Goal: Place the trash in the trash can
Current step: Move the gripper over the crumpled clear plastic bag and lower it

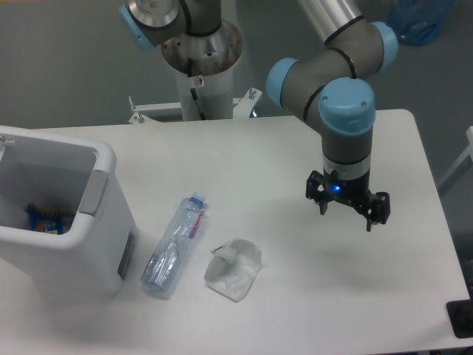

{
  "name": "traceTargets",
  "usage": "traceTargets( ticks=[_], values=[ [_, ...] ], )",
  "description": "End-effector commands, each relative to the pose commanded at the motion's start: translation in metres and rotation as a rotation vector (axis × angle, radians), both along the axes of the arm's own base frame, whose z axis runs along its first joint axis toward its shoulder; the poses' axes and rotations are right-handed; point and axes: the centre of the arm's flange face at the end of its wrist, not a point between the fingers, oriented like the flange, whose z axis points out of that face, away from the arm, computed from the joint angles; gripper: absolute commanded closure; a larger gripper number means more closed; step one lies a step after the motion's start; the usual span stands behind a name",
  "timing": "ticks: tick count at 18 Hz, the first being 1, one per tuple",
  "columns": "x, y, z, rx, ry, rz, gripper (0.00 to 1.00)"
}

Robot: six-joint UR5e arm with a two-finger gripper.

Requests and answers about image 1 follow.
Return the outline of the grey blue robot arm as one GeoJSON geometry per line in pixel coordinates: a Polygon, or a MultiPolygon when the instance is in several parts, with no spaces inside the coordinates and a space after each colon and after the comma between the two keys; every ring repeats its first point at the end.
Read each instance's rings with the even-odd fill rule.
{"type": "MultiPolygon", "coordinates": [[[[321,212],[335,201],[354,208],[368,226],[384,224],[389,195],[369,188],[375,98],[367,78],[393,62],[397,38],[386,24],[368,22],[354,1],[300,5],[324,52],[276,62],[266,93],[321,136],[323,170],[310,173],[307,198],[321,212]]],[[[232,71],[243,45],[220,1],[128,1],[119,13],[136,44],[159,47],[176,73],[185,120],[234,116],[232,71]]]]}

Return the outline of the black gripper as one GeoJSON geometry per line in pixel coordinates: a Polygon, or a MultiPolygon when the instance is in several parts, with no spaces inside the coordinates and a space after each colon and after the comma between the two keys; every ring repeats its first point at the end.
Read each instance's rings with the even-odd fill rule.
{"type": "Polygon", "coordinates": [[[338,172],[321,174],[313,170],[307,178],[305,196],[319,206],[320,215],[326,213],[328,203],[332,201],[354,208],[365,216],[367,232],[371,232],[373,225],[387,222],[390,196],[388,192],[371,193],[369,181],[370,169],[352,180],[338,178],[338,172]]]}

